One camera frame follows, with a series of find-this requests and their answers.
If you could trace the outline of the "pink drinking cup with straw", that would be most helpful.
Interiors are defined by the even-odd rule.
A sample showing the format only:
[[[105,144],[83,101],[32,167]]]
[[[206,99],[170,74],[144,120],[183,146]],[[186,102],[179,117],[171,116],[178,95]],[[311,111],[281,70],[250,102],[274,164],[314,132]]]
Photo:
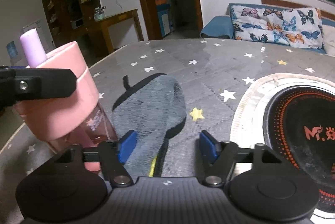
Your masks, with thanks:
[[[35,137],[54,153],[73,143],[96,147],[103,141],[116,141],[78,43],[70,42],[46,53],[36,29],[25,32],[20,41],[29,69],[69,69],[76,76],[77,87],[70,97],[17,103],[16,111]]]

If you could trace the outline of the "grey cleaning cloth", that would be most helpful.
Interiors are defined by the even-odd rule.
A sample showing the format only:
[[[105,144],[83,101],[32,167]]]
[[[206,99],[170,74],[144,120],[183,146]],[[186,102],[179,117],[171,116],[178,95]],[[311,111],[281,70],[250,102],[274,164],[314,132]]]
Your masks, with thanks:
[[[167,74],[152,74],[131,86],[112,107],[112,126],[119,138],[137,132],[137,145],[125,164],[133,180],[161,176],[169,141],[183,130],[186,102],[178,81]]]

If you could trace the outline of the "white refrigerator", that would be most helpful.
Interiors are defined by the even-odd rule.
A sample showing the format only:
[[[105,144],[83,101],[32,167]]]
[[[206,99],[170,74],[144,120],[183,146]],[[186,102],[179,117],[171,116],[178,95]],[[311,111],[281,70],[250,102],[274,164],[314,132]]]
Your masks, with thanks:
[[[25,25],[22,28],[22,32],[25,33],[25,32],[27,32],[29,30],[32,30],[32,29],[37,30],[37,33],[38,33],[40,39],[44,36],[44,34],[43,34],[43,23],[42,23],[41,19],[37,19],[36,21],[33,21],[32,23],[30,23],[28,25]]]

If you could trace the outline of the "grey star-pattern table mat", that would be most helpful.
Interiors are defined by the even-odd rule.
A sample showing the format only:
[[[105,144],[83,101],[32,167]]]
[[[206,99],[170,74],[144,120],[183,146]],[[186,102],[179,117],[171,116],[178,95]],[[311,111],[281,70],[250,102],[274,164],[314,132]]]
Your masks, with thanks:
[[[155,40],[1,67],[1,223],[334,223],[334,58]]]

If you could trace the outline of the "black induction cooker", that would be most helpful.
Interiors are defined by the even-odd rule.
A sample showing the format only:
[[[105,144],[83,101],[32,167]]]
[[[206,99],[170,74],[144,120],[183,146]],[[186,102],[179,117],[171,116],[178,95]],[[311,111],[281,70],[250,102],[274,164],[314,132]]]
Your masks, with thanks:
[[[317,184],[318,210],[334,213],[334,94],[315,86],[276,93],[263,116],[265,143]]]

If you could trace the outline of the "dark wooden shelf cabinet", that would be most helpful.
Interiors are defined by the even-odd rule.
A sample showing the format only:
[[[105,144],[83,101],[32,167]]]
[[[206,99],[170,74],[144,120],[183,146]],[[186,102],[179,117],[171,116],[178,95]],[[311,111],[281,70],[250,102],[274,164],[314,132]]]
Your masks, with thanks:
[[[101,6],[100,0],[42,0],[42,4],[56,46],[81,36],[88,36],[94,43],[103,39],[94,19],[94,9]]]

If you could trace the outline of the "glass jar on table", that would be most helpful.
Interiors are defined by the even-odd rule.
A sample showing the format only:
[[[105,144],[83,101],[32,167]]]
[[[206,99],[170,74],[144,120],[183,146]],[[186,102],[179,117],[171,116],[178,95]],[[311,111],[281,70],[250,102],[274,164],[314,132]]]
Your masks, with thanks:
[[[95,19],[95,21],[100,21],[100,20],[104,19],[105,8],[106,8],[105,6],[102,6],[102,7],[97,7],[97,8],[94,9],[94,19]]]

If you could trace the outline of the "blue sofa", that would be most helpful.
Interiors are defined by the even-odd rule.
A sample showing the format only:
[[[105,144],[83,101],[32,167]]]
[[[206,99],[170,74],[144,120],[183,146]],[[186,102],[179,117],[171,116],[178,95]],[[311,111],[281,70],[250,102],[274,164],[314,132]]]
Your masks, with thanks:
[[[230,3],[228,10],[228,15],[210,20],[200,36],[272,43],[334,55],[334,21],[322,17],[319,8]]]

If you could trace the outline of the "blue storage box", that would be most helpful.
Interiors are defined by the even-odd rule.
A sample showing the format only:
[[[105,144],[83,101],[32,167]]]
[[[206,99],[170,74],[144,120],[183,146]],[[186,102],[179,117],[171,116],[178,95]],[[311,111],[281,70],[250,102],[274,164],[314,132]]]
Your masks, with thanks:
[[[171,33],[171,25],[169,18],[170,4],[165,3],[161,5],[157,5],[157,15],[158,21],[160,24],[160,31],[162,37],[165,37]]]

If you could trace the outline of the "butterfly pattern pillow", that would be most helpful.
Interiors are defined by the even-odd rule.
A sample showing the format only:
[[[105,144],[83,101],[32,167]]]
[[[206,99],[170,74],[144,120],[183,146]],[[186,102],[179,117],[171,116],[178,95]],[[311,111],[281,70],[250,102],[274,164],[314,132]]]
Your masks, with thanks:
[[[273,9],[232,5],[234,38],[275,43],[293,48],[323,48],[321,11],[318,8]]]

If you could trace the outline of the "white cushion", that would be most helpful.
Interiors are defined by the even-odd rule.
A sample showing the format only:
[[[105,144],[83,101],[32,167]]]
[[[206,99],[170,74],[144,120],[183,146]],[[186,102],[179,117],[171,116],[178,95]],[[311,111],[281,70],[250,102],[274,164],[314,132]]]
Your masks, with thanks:
[[[327,55],[335,56],[335,27],[322,26],[323,45]]]

